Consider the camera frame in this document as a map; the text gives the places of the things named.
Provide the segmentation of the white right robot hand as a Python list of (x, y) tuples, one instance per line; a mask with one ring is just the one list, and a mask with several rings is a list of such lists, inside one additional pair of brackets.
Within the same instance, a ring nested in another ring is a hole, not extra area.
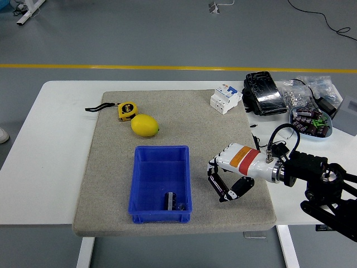
[[(266, 160), (267, 155), (254, 148), (231, 143), (222, 152), (208, 162), (208, 181), (219, 196), (219, 202), (228, 202), (241, 198), (255, 184), (255, 179), (264, 179), (270, 183), (279, 183), (278, 170), (281, 163), (277, 159)], [(218, 171), (235, 173), (239, 179), (232, 187), (227, 187)]]

